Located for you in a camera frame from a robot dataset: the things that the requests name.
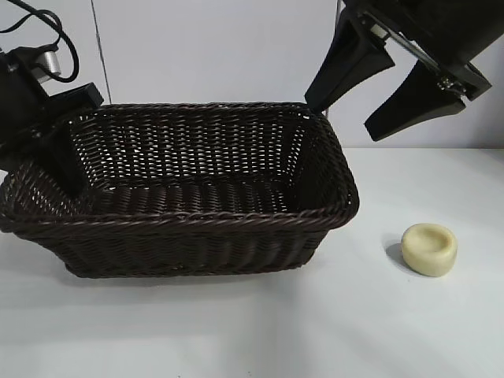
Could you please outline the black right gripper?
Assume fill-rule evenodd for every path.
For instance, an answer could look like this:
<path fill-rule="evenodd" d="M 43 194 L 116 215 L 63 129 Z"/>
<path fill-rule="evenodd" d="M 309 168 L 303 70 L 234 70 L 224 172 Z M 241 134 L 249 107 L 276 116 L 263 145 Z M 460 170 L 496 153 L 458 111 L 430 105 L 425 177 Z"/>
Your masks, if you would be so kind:
<path fill-rule="evenodd" d="M 502 1 L 346 1 L 332 44 L 305 93 L 324 111 L 353 87 L 395 66 L 376 24 L 420 61 L 398 89 L 365 121 L 373 141 L 415 124 L 460 113 L 491 88 L 471 60 L 503 35 Z"/>

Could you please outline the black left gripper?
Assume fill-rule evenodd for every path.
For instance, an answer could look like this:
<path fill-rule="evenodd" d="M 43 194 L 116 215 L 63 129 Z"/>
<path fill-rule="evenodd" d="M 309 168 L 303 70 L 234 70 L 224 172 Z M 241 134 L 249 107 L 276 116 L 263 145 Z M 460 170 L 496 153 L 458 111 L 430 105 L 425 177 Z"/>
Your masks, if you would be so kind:
<path fill-rule="evenodd" d="M 94 83 L 47 94 L 42 84 L 61 75 L 56 51 L 55 46 L 22 46 L 1 52 L 1 169 L 11 170 L 38 151 L 39 165 L 75 198 L 85 179 L 66 119 L 97 109 L 103 97 Z"/>

